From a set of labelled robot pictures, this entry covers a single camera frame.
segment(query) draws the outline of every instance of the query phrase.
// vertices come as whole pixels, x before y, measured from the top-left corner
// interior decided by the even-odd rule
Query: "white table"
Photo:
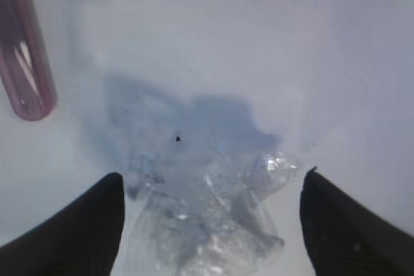
[[[243,139],[274,134],[278,149],[301,159],[299,178],[267,200],[287,245],[258,275],[314,275],[298,216],[313,165],[414,234],[414,0],[35,4],[59,102],[28,123],[0,89],[0,244],[122,169],[105,137],[108,111],[133,105],[135,89],[196,118],[217,105],[236,111],[234,126],[253,133]]]

